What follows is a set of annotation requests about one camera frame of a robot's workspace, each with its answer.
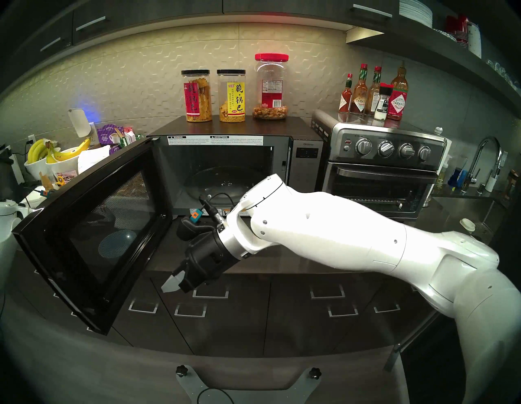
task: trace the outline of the drawer handle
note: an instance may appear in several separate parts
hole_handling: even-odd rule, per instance
[[[180,304],[177,305],[176,312],[174,313],[174,316],[177,316],[177,317],[197,317],[197,318],[206,316],[206,306],[203,306],[203,314],[201,314],[201,315],[179,314],[179,307],[180,306],[181,306]]]
[[[342,287],[342,285],[338,285],[338,287],[340,288],[340,295],[339,296],[315,296],[311,286],[309,287],[309,294],[311,295],[311,299],[312,300],[316,300],[316,299],[343,299],[343,298],[345,298],[344,288]]]
[[[129,311],[135,311],[136,313],[156,314],[157,306],[159,306],[159,303],[156,303],[156,307],[154,307],[154,310],[152,310],[152,311],[147,311],[147,310],[136,310],[136,309],[133,309],[133,308],[132,308],[132,306],[134,306],[134,303],[135,303],[135,299],[132,300],[132,303],[130,303]]]
[[[393,310],[378,311],[378,309],[376,307],[373,307],[373,309],[375,309],[375,313],[389,313],[390,311],[398,311],[398,310],[400,310],[400,306],[396,305],[396,309],[393,309]]]
[[[49,42],[47,45],[45,45],[43,48],[40,49],[40,52],[43,52],[44,50],[46,50],[49,46],[53,46],[56,42],[59,42],[61,41],[61,37],[59,36],[58,38],[56,38],[53,42]]]
[[[95,20],[92,20],[91,22],[80,25],[79,27],[76,28],[76,31],[82,30],[83,28],[87,28],[88,26],[90,26],[92,24],[96,24],[97,22],[103,21],[105,18],[106,18],[105,16],[102,16],[102,17],[96,18]]]
[[[229,292],[226,291],[224,296],[197,296],[197,290],[194,290],[192,297],[195,299],[227,299],[229,296]]]
[[[392,18],[392,14],[386,13],[385,11],[380,11],[375,8],[361,6],[360,4],[353,4],[353,8],[357,8],[359,10],[368,11],[370,13],[379,14],[384,17]]]
[[[352,316],[352,315],[358,315],[358,310],[356,309],[355,306],[353,306],[355,312],[353,314],[333,314],[331,313],[331,307],[328,306],[327,307],[327,312],[329,313],[329,316],[330,317],[349,317],[349,316]]]

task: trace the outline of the shelf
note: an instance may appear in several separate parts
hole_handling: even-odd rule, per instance
[[[521,96],[483,60],[419,22],[402,16],[399,19],[399,30],[378,33],[354,28],[348,31],[346,42],[406,57],[445,71],[475,85],[521,118]]]

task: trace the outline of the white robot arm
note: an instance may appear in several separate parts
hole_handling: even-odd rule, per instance
[[[251,216],[251,230],[239,216],[242,210]],[[249,190],[226,221],[218,222],[213,238],[219,240],[212,243],[221,250],[224,246],[230,259],[217,275],[281,244],[333,268],[382,272],[413,285],[436,310],[456,320],[466,369],[465,403],[485,391],[521,341],[521,293],[497,270],[498,255],[470,236],[429,233],[341,197],[299,193],[277,175]],[[203,244],[196,238],[189,245],[187,262],[207,248]],[[209,256],[217,265],[226,258],[215,259],[215,252]],[[204,271],[204,264],[196,266],[185,269]],[[169,290],[167,284],[163,291]],[[197,285],[180,286],[186,291]],[[515,397],[520,386],[510,388]]]

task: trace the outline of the black lid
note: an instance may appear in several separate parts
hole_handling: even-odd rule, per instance
[[[182,70],[181,74],[186,75],[209,75],[210,71],[207,69],[195,69],[195,70]]]
[[[245,75],[246,70],[242,69],[220,69],[217,70],[218,75]]]

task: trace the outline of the yellow label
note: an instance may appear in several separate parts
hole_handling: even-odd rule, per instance
[[[226,83],[228,89],[228,115],[244,115],[244,82]]]

